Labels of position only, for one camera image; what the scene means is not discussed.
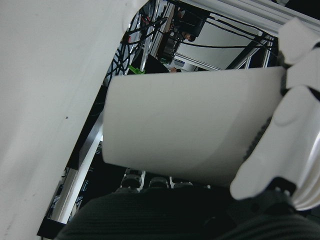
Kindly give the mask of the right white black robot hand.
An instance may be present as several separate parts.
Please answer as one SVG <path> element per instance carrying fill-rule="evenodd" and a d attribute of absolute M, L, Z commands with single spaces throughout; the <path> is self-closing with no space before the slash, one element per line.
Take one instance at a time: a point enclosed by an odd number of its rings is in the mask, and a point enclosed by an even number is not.
<path fill-rule="evenodd" d="M 59 240 L 317 240 L 320 36 L 293 18 L 282 66 L 118 76 L 107 163 L 196 182 L 89 201 Z"/>

